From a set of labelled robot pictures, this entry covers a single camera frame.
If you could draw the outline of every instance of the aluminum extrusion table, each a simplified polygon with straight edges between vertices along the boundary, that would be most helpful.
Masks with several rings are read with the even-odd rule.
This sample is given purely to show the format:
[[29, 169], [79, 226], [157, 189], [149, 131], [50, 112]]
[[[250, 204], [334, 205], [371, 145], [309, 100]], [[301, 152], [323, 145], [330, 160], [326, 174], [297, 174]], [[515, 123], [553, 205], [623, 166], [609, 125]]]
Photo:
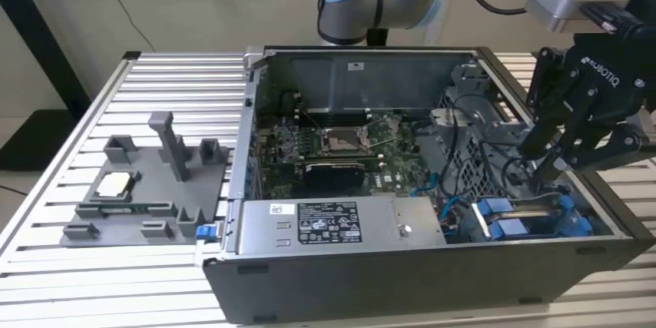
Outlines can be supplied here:
[[[534, 59], [497, 54], [527, 87]], [[63, 249], [73, 217], [103, 163], [106, 137], [130, 134], [158, 144], [150, 111], [174, 112], [174, 132], [233, 147], [245, 86], [241, 54], [142, 54], [122, 60], [79, 125], [0, 234], [0, 326], [229, 327], [193, 245]], [[601, 173], [656, 233], [656, 163]], [[229, 181], [229, 169], [223, 180]], [[219, 203], [218, 213], [225, 212]], [[485, 328], [656, 327], [656, 248], [623, 269], [595, 273], [547, 306], [289, 324], [309, 327], [457, 326]]]

